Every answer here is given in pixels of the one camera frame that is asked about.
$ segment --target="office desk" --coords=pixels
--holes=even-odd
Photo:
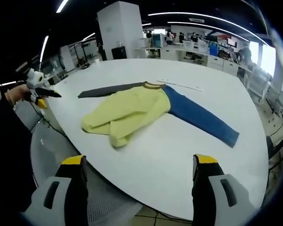
[[[240,133],[234,148],[174,117],[164,114],[135,132],[130,143],[114,149],[108,136],[81,130],[83,116],[107,97],[81,98],[85,90],[156,80],[170,85]],[[93,64],[55,86],[61,98],[48,98],[60,126],[77,150],[108,181],[141,203],[161,212],[193,219],[193,155],[216,158],[261,206],[267,182],[268,155],[264,130],[249,94],[237,77],[177,61],[123,59]]]
[[[208,58],[210,58],[212,61],[213,60],[218,60],[221,62],[220,64],[220,67],[218,67],[218,64],[210,64],[210,65],[207,65],[211,68],[214,68],[214,69],[217,69],[217,70],[220,70],[222,71],[224,69],[224,66],[223,65],[226,65],[226,69],[225,72],[231,74],[231,69],[228,70],[228,67],[235,67],[237,68],[237,71],[238,71],[238,67],[248,71],[248,72],[251,72],[248,68],[247,68],[247,65],[244,65],[244,64],[236,64],[232,61],[228,61],[228,60],[225,60],[225,59],[222,59],[222,58],[219,58],[217,56],[212,56],[210,55],[209,53],[203,53],[203,52],[199,52],[197,49],[186,49],[184,48],[184,46],[179,46],[179,45],[169,45],[169,46],[165,46],[163,48],[154,48],[154,47],[151,47],[151,48],[137,48],[135,51],[140,51],[140,50],[150,50],[150,49],[160,49],[161,51],[161,59],[167,59],[167,60],[177,60],[177,61],[180,61],[179,59],[179,56],[178,54],[174,54],[174,52],[192,52],[192,53],[195,53],[195,54],[198,54],[198,55],[203,55],[203,56],[206,56]]]

